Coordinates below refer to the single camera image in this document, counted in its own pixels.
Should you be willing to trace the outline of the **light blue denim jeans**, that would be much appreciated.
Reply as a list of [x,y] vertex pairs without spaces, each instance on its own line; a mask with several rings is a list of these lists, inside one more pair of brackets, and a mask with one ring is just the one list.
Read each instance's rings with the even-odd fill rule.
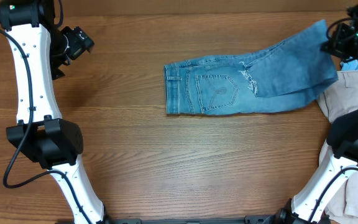
[[165,65],[167,114],[278,113],[303,108],[337,81],[321,50],[324,20],[257,52],[208,55]]

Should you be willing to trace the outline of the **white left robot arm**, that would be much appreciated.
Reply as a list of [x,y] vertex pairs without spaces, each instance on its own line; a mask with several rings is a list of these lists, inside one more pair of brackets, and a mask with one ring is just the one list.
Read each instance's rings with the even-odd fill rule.
[[52,176],[61,188],[75,223],[109,223],[102,201],[86,174],[80,127],[64,120],[53,90],[68,66],[94,45],[79,27],[55,22],[53,1],[1,1],[0,25],[9,40],[18,89],[15,126],[8,141]]

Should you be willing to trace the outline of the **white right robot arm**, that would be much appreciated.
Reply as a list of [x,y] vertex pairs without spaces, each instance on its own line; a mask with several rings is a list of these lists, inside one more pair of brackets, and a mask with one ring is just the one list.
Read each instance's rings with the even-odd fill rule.
[[[344,62],[358,60],[358,4],[333,22],[321,50]],[[324,209],[343,183],[358,172],[358,109],[336,118],[326,139],[329,149],[306,186],[265,223],[329,223]]]

